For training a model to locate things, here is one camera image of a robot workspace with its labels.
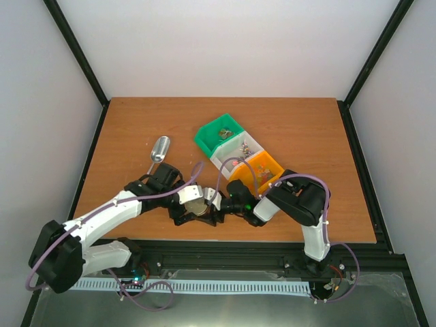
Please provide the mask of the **orange plastic bin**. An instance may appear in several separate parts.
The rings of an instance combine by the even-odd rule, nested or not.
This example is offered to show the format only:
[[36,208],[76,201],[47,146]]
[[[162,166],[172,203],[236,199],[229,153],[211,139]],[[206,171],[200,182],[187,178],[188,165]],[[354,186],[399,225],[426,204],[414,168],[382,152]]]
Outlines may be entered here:
[[256,181],[259,195],[264,193],[268,186],[276,181],[284,172],[284,169],[267,151],[262,151],[248,159],[247,163],[253,169],[255,178],[253,178],[250,169],[242,163],[231,175],[229,181],[241,180],[251,193],[254,193]]

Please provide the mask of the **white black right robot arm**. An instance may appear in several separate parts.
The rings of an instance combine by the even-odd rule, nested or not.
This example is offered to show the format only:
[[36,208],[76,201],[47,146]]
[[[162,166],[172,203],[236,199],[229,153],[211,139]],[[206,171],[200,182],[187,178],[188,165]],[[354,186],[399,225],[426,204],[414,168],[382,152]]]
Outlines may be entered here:
[[294,265],[317,277],[328,269],[330,241],[325,216],[331,192],[323,181],[284,170],[259,199],[239,179],[228,183],[227,190],[228,196],[210,187],[202,190],[208,208],[201,220],[216,225],[223,223],[225,216],[236,215],[253,227],[263,227],[276,214],[284,213],[301,226],[304,238],[305,258]]

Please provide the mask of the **silver metal scoop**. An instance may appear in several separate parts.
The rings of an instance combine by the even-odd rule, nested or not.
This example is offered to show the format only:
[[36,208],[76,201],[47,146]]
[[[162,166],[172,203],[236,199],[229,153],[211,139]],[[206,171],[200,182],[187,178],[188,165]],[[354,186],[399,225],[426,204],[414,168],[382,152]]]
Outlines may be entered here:
[[170,147],[170,138],[167,136],[161,136],[157,139],[150,154],[152,164],[147,171],[150,174],[155,164],[160,164],[166,157],[168,149]]

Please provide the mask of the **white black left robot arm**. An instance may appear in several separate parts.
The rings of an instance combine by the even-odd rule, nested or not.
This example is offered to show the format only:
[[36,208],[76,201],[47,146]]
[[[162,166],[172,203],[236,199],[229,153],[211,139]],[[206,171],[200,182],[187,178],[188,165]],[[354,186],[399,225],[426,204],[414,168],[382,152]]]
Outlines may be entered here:
[[183,203],[180,192],[190,187],[204,167],[197,163],[191,178],[167,163],[158,165],[153,174],[145,174],[124,186],[111,200],[79,218],[59,223],[46,223],[29,258],[31,269],[25,287],[38,290],[31,280],[38,276],[40,287],[48,286],[60,294],[70,289],[81,277],[107,268],[120,268],[128,263],[131,250],[120,241],[106,246],[95,242],[118,225],[158,207],[176,201]]

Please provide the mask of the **gold metal jar lid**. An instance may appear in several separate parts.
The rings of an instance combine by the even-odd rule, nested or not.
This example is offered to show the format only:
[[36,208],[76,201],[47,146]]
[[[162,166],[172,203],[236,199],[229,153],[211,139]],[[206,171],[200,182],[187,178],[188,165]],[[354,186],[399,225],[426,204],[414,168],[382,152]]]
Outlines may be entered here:
[[201,216],[208,210],[208,205],[203,199],[197,199],[185,203],[185,208],[188,213],[193,213],[195,216]]

